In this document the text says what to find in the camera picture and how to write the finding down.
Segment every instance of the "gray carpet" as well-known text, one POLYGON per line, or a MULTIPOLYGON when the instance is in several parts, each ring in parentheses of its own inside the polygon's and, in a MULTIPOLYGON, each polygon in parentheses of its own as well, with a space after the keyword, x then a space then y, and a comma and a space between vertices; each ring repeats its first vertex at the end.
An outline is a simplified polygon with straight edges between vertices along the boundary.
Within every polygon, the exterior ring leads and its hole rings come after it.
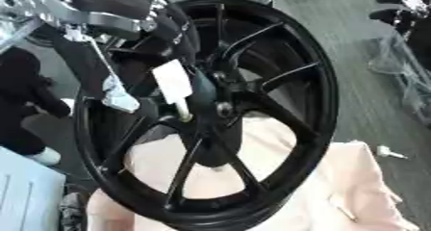
MULTIPOLYGON (((368 71, 375 40, 389 28, 368 20, 373 0, 276 0, 276 7, 296 17, 317 37, 331 57, 340 80, 342 105, 335 141, 385 144, 409 161, 379 159, 386 181, 405 200, 403 214, 431 231, 431 131, 400 105, 391 77, 368 71)), ((51 50, 29 46, 43 59, 43 72, 58 81, 56 93, 73 96, 76 82, 51 50)), ((63 153, 61 168, 85 175, 75 151, 69 120, 39 117, 28 122, 52 147, 63 153)))

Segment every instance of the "black alloy wheel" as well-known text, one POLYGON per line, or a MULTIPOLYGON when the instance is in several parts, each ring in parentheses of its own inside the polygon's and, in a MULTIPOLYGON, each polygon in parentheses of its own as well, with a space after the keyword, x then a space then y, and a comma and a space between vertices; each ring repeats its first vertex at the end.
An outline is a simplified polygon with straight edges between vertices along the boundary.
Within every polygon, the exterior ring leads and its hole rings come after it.
POLYGON ((196 66, 188 68, 193 120, 179 119, 150 74, 167 61, 168 45, 142 35, 111 49, 121 65, 120 78, 141 108, 126 115, 80 91, 78 149, 103 191, 139 215, 178 230, 246 230, 283 207, 325 154, 338 117, 336 75, 312 35, 273 8, 247 0, 187 0, 180 5, 201 38, 196 66), (249 81, 243 70, 260 77, 249 81), (271 98, 273 90, 289 98, 295 111, 271 98), (263 181, 238 157, 242 118, 254 111, 291 127, 297 138, 291 155, 263 181), (130 147, 158 125, 179 134, 187 149, 167 192, 141 182, 123 164, 130 147), (184 197, 185 182, 197 163, 230 164, 244 190, 211 199, 184 197))

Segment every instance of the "white cloth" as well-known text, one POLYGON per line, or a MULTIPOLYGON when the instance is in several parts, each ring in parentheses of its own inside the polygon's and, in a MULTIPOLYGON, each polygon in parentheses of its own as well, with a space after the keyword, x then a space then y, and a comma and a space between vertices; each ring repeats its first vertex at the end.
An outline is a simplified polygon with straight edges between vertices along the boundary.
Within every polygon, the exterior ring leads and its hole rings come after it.
MULTIPOLYGON (((240 157, 262 180, 295 145, 291 129, 274 119, 244 120, 240 157)), ((130 169, 149 186, 166 191, 185 154, 178 136, 135 146, 130 169)), ((212 170, 195 166, 185 196, 216 197, 240 191, 243 185, 230 167, 212 170)), ((317 169, 277 214, 254 231, 418 231, 396 209, 401 199, 384 183, 368 146, 359 141, 332 143, 317 169)), ((88 205, 89 231, 167 231, 157 221, 137 216, 97 191, 88 205)))

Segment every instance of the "bolt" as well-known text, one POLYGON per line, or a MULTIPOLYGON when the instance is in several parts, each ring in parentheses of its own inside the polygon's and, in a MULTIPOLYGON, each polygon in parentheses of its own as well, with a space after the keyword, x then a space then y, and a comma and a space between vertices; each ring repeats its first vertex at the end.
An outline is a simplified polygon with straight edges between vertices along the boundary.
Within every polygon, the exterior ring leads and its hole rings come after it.
POLYGON ((391 149, 385 145, 380 145, 377 147, 377 155, 380 157, 394 157, 394 158, 399 158, 399 159, 409 159, 408 157, 400 154, 400 153, 395 153, 393 151, 391 151, 391 149))
POLYGON ((101 171, 101 172, 107 172, 108 171, 108 168, 107 167, 102 167, 102 166, 99 166, 99 171, 101 171))
POLYGON ((214 78, 218 81, 222 81, 226 78, 226 74, 224 74, 223 72, 215 72, 213 74, 214 78))
POLYGON ((234 107, 232 106, 232 104, 228 102, 221 102, 217 104, 217 112, 218 112, 218 115, 221 117, 230 116, 233 110, 234 110, 234 107))

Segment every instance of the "white sneaker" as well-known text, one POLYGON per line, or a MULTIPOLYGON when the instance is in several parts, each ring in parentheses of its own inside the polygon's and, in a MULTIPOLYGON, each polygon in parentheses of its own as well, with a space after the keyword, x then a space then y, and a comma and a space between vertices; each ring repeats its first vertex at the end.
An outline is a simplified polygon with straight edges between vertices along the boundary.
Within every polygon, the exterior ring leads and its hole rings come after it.
POLYGON ((75 108, 75 100, 72 98, 62 98, 62 101, 70 108, 69 116, 73 116, 73 109, 75 108))
POLYGON ((55 151, 54 149, 51 149, 49 147, 45 147, 45 150, 43 152, 27 156, 30 159, 35 160, 36 162, 45 165, 45 166, 54 166, 60 162, 60 159, 62 158, 62 155, 55 151))

